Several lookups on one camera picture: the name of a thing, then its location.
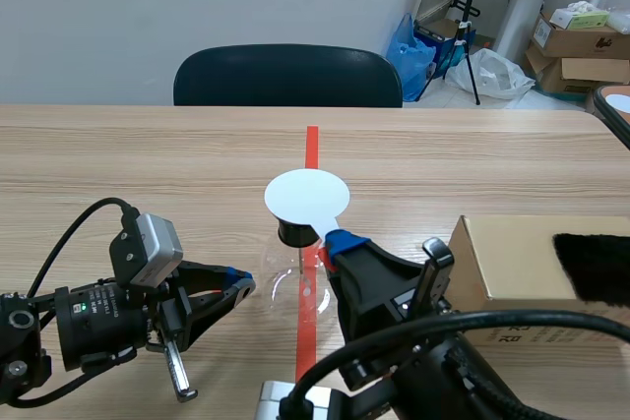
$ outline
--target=white paper disc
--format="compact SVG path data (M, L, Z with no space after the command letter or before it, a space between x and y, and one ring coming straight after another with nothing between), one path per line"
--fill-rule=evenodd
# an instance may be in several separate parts
M615 110L630 113L630 96L620 93L612 93L606 98L606 102Z
M277 218L310 225L320 237L337 226L336 218L350 202L346 183L321 169L295 169L281 174L265 190L265 204Z

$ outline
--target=tripod stand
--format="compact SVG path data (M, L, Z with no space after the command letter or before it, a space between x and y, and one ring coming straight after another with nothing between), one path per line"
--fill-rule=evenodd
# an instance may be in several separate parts
M428 89L431 82L437 78L438 72L441 71L445 62L446 62L446 69L444 69L444 73L442 74L442 80L444 81L446 79L446 73L450 69L451 63L453 62L453 57L455 56L455 50L457 49L458 46L463 46L464 56L466 57L466 62L468 63L468 66L469 66L469 73L471 75L472 90L474 91L474 99L477 105L481 105L481 101L479 100L479 94L476 91L476 83L474 82L473 66L471 66L471 48L468 42L468 39L470 39L471 37L472 22L469 20L471 16L471 9L473 9L473 0L466 0L464 9L463 9L464 13L462 14L462 20L460 21L460 24L458 25L455 41L453 41L453 44L451 45L449 52L444 56L444 59L442 60L442 62L439 65L437 65L437 67L435 68L435 72L428 79L428 81L424 85L424 88L420 92L420 95L417 97L415 101L420 100L424 92Z

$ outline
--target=brown cardboard box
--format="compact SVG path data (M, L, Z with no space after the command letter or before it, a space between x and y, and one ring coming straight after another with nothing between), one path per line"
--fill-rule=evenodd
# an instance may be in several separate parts
M536 22L533 44L551 58L630 59L630 34L611 27L564 30L543 15Z
M557 98L585 100L601 84L630 83L628 60L545 57L533 45L525 54L536 86Z
M446 297L463 312L503 309L572 310L630 323L630 310L578 299L553 248L557 233L630 236L621 216L462 216L449 247L455 257ZM609 336L555 327L468 331L477 345L619 344Z

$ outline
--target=red tape line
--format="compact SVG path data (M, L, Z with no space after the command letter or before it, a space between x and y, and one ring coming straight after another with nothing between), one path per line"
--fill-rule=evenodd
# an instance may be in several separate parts
M307 169L319 168L319 128L306 128ZM295 380L317 362L317 248L304 249L304 276L299 280L295 347Z

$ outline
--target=chair backrest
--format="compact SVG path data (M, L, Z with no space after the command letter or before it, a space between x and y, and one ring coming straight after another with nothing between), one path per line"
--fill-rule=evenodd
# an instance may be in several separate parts
M308 44L210 48L180 66L175 105L402 107L401 80L378 54Z

